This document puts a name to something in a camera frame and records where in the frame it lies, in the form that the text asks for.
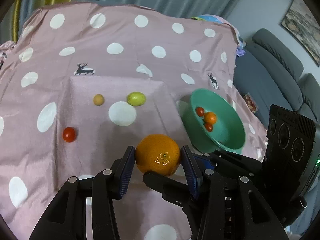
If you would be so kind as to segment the smooth large orange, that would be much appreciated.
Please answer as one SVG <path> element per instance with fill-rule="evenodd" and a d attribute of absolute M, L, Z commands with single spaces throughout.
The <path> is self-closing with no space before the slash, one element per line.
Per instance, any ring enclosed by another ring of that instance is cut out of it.
<path fill-rule="evenodd" d="M 164 134 L 151 134 L 136 147 L 136 164 L 140 172 L 149 171 L 169 177 L 180 165 L 178 144 Z"/>

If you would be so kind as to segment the green bowl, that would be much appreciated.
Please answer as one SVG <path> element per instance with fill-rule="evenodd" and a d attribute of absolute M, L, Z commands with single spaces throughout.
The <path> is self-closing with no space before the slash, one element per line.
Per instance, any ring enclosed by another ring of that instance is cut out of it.
<path fill-rule="evenodd" d="M 211 132 L 204 126 L 204 117 L 196 114 L 196 107 L 202 107 L 204 113 L 216 114 L 217 122 Z M 199 152 L 211 153 L 220 148 L 241 154 L 246 141 L 244 125 L 236 110 L 218 94 L 204 88 L 194 90 L 182 121 L 192 145 Z"/>

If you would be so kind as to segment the patterned packet on sofa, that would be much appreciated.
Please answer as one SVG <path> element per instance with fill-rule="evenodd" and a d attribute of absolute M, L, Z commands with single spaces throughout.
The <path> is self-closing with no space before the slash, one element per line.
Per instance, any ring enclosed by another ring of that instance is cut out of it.
<path fill-rule="evenodd" d="M 255 101 L 253 100 L 253 98 L 251 97 L 251 95 L 249 93 L 247 93 L 247 94 L 244 95 L 243 98 L 244 98 L 244 101 L 245 101 L 247 107 L 249 108 L 249 110 L 252 113 L 256 113 L 257 110 L 258 110 L 258 106 L 255 103 Z"/>

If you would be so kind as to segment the green apple fruit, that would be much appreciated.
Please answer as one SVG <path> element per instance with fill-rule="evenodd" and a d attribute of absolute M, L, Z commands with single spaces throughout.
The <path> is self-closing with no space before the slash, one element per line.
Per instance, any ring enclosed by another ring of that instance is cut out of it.
<path fill-rule="evenodd" d="M 131 106 L 141 106 L 146 102 L 146 96 L 141 92 L 132 92 L 127 96 L 127 103 Z"/>

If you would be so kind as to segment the grey sofa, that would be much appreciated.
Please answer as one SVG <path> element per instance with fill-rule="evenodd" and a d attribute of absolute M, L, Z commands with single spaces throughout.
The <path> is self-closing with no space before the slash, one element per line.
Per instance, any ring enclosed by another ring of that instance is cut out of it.
<path fill-rule="evenodd" d="M 319 124 L 319 111 L 313 109 L 317 105 L 315 94 L 319 92 L 319 86 L 312 82 L 307 90 L 301 89 L 299 76 L 303 66 L 292 51 L 267 29 L 258 30 L 244 50 L 244 56 L 236 59 L 233 83 L 243 100 L 249 93 L 257 104 L 256 113 L 248 110 L 263 125 L 266 149 L 271 105 L 286 108 Z M 304 198 L 307 208 L 292 224 L 284 226 L 292 239 L 305 239 L 319 225 L 319 173 Z"/>

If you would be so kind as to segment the dimpled orange mandarin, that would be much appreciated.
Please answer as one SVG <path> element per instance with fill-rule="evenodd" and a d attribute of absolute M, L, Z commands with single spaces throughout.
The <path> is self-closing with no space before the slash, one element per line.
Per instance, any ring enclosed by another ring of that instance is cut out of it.
<path fill-rule="evenodd" d="M 204 122 L 214 125 L 217 122 L 217 116 L 213 112 L 206 112 L 204 114 Z"/>

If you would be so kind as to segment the framed wall picture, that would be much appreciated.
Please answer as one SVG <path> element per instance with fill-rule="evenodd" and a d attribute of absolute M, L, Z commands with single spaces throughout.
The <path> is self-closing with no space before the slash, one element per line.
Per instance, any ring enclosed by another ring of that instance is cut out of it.
<path fill-rule="evenodd" d="M 319 66 L 319 24 L 303 0 L 293 0 L 281 25 L 306 49 Z"/>

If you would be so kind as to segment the small tan round fruit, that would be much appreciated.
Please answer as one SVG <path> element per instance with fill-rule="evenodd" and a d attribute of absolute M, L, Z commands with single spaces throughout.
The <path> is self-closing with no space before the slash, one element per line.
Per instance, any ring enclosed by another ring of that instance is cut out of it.
<path fill-rule="evenodd" d="M 96 106 L 101 106 L 103 105 L 105 102 L 105 99 L 104 97 L 101 95 L 101 94 L 96 94 L 93 98 L 93 103 L 96 105 Z"/>

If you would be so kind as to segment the colourful clothes pile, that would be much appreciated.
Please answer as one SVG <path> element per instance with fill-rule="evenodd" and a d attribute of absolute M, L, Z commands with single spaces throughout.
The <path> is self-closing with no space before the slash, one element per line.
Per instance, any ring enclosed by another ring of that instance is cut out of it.
<path fill-rule="evenodd" d="M 229 23 L 224 18 L 222 18 L 220 16 L 217 16 L 217 15 L 204 14 L 204 15 L 199 15 L 199 16 L 193 16 L 193 17 L 191 17 L 191 19 L 192 20 L 197 20 L 197 21 L 215 22 L 215 23 L 218 23 L 218 24 L 226 24 L 226 25 L 230 26 L 233 29 L 233 31 L 235 33 L 235 36 L 236 36 L 236 40 L 237 40 L 237 49 L 236 49 L 237 57 L 242 57 L 246 53 L 245 50 L 244 50 L 244 48 L 246 46 L 246 42 L 240 36 L 240 33 L 239 33 L 238 29 L 236 29 L 235 26 L 233 26 L 231 23 Z"/>

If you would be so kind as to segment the pink polka dot cloth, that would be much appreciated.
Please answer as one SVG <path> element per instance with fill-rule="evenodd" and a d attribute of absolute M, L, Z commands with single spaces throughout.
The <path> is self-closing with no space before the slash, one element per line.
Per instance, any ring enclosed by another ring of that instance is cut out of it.
<path fill-rule="evenodd" d="M 14 235 L 29 238 L 69 177 L 96 175 L 147 135 L 189 145 L 181 114 L 198 88 L 227 100 L 244 124 L 242 153 L 263 159 L 263 125 L 233 85 L 236 48 L 226 24 L 141 7 L 36 10 L 1 68 L 1 215 Z M 128 104 L 132 92 L 146 102 Z"/>

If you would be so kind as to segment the red tomato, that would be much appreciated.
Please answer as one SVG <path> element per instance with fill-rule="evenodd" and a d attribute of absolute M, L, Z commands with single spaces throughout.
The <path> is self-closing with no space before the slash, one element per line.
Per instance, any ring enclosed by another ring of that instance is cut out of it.
<path fill-rule="evenodd" d="M 66 127 L 63 130 L 62 137 L 65 142 L 73 142 L 76 139 L 76 130 L 73 127 Z"/>
<path fill-rule="evenodd" d="M 213 125 L 208 122 L 205 122 L 204 126 L 208 132 L 211 132 L 213 130 Z"/>
<path fill-rule="evenodd" d="M 196 107 L 195 111 L 196 111 L 196 114 L 199 117 L 203 117 L 204 116 L 204 109 L 202 107 Z"/>

